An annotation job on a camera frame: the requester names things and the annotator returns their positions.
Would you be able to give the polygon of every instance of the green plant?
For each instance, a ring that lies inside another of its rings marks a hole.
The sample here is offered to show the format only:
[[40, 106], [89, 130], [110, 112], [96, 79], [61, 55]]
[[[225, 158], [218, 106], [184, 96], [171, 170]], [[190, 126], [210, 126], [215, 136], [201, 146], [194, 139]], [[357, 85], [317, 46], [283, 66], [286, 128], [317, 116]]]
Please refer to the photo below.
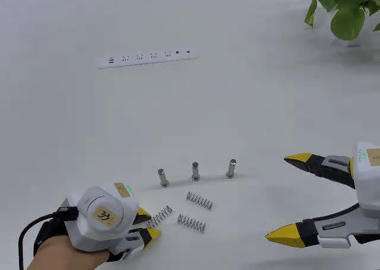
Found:
[[[380, 10], [380, 0], [318, 0], [327, 12], [337, 11], [331, 20], [332, 33], [341, 40], [355, 39], [364, 24], [365, 14], [370, 16]], [[317, 0], [311, 0], [305, 23], [313, 27]], [[380, 30], [380, 23], [373, 29]]]

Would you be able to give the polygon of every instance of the metal pin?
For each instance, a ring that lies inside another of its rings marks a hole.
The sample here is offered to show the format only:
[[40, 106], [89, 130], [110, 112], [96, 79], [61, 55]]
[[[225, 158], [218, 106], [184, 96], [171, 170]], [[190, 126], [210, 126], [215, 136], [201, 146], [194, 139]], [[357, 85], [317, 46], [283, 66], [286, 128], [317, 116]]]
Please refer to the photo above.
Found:
[[158, 170], [160, 180], [161, 180], [161, 187], [167, 187], [169, 185], [169, 181], [166, 179], [165, 171], [160, 168]]
[[236, 166], [236, 159], [231, 159], [230, 164], [228, 165], [228, 171], [226, 173], [227, 178], [232, 178], [235, 176], [235, 166]]
[[192, 175], [191, 175], [191, 178], [193, 181], [198, 181], [201, 176], [200, 176], [200, 173], [199, 173], [199, 170], [198, 170], [198, 162], [193, 162], [192, 163]]

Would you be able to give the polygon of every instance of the label sticker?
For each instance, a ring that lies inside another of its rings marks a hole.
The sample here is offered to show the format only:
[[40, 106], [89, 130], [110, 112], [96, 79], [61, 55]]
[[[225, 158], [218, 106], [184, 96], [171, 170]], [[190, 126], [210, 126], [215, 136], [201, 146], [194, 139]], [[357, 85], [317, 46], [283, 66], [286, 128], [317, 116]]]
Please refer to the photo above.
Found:
[[114, 183], [114, 185], [121, 198], [129, 198], [131, 196], [123, 183]]
[[100, 205], [95, 212], [93, 212], [93, 217], [107, 227], [112, 227], [119, 219], [118, 215], [114, 214], [102, 205]]
[[380, 148], [368, 149], [367, 153], [370, 165], [380, 166]]

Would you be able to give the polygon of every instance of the black cable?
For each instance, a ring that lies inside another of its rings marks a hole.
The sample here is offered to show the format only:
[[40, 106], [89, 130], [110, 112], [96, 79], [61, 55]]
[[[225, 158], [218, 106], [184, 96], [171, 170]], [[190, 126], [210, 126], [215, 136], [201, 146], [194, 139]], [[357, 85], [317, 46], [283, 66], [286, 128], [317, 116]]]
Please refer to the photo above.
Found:
[[21, 232], [20, 237], [18, 238], [18, 266], [20, 270], [24, 270], [24, 236], [26, 232], [29, 231], [34, 225], [48, 220], [50, 218], [61, 218], [64, 221], [75, 221], [78, 218], [78, 208], [77, 207], [60, 207], [56, 212], [53, 212], [49, 215], [43, 215], [38, 219], [32, 221], [28, 224]]
[[31, 229], [34, 225], [44, 221], [48, 220], [50, 218], [55, 218], [57, 217], [57, 214], [54, 212], [49, 215], [43, 215], [42, 217], [39, 217], [38, 219], [32, 221], [30, 224], [28, 224], [23, 231], [20, 234], [20, 237], [18, 238], [18, 266], [20, 270], [24, 270], [24, 248], [23, 248], [23, 241], [24, 241], [24, 236], [26, 232], [28, 232], [29, 229]]

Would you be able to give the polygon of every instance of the metal spring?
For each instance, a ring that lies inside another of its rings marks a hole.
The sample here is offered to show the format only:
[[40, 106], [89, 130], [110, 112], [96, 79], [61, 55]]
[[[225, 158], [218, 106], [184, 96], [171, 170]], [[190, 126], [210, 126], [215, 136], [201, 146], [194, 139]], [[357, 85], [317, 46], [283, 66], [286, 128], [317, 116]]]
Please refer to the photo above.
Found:
[[186, 227], [193, 228], [194, 230], [198, 230], [202, 233], [204, 233], [204, 229], [206, 228], [206, 223], [201, 223], [200, 221], [194, 218], [190, 218], [187, 215], [179, 214], [177, 222]]
[[159, 211], [157, 215], [153, 216], [152, 219], [147, 222], [147, 228], [157, 227], [164, 220], [164, 218], [166, 218], [172, 212], [173, 209], [170, 206], [166, 205], [166, 207], [164, 207], [161, 211]]
[[205, 199], [201, 195], [196, 195], [192, 192], [188, 192], [186, 200], [191, 201], [206, 209], [211, 209], [211, 207], [213, 206], [213, 202], [211, 200]]

